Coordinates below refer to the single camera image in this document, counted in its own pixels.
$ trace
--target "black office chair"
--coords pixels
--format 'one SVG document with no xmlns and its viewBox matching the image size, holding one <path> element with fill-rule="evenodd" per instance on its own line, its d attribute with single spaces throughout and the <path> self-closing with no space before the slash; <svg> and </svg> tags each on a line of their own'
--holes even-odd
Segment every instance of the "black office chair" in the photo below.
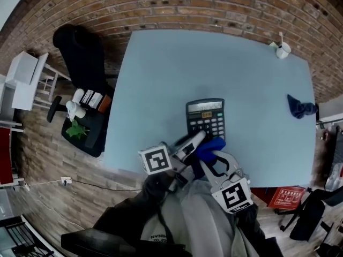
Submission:
<svg viewBox="0 0 343 257">
<path fill-rule="evenodd" d="M 67 24 L 54 33 L 53 43 L 60 50 L 71 82 L 76 88 L 81 88 L 85 92 L 92 90 L 102 96 L 113 98 L 114 89 L 106 83 L 101 39 L 96 34 L 88 32 L 84 27 Z M 51 123 L 56 111 L 67 111 L 66 107 L 60 104 L 61 99 L 60 96 L 55 97 L 48 112 L 48 122 Z M 78 149 L 93 157 L 99 157 L 105 148 L 109 113 L 110 109 L 101 113 L 87 107 L 86 116 L 75 119 L 90 130 L 88 135 L 81 139 L 70 137 L 66 132 L 71 127 L 68 118 L 64 121 L 61 134 Z"/>
<path fill-rule="evenodd" d="M 289 237 L 292 240 L 308 241 L 312 234 L 321 226 L 329 234 L 332 226 L 328 226 L 322 221 L 326 203 L 333 207 L 343 202 L 343 187 L 329 192 L 323 190 L 315 190 L 311 192 L 303 204 L 300 204 L 296 210 L 279 212 L 275 210 L 278 215 L 294 214 L 292 219 L 286 226 L 281 226 L 280 230 L 285 231 L 299 216 L 299 219 L 291 231 Z"/>
</svg>

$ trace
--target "dark blue cloth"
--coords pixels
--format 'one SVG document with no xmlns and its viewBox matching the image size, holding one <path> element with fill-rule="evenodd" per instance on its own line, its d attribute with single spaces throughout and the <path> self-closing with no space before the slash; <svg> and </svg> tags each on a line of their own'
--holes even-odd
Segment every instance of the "dark blue cloth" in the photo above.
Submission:
<svg viewBox="0 0 343 257">
<path fill-rule="evenodd" d="M 290 113 L 297 119 L 305 115 L 312 115 L 317 112 L 317 107 L 312 103 L 301 103 L 298 99 L 287 95 Z"/>
<path fill-rule="evenodd" d="M 214 164 L 217 162 L 217 157 L 212 153 L 212 151 L 222 150 L 225 145 L 226 143 L 223 139 L 216 137 L 210 142 L 202 143 L 196 149 L 196 151 L 191 155 L 192 157 L 190 157 L 190 164 L 192 165 L 195 179 L 200 179 L 205 175 L 199 160 L 204 161 L 208 167 L 214 166 Z"/>
</svg>

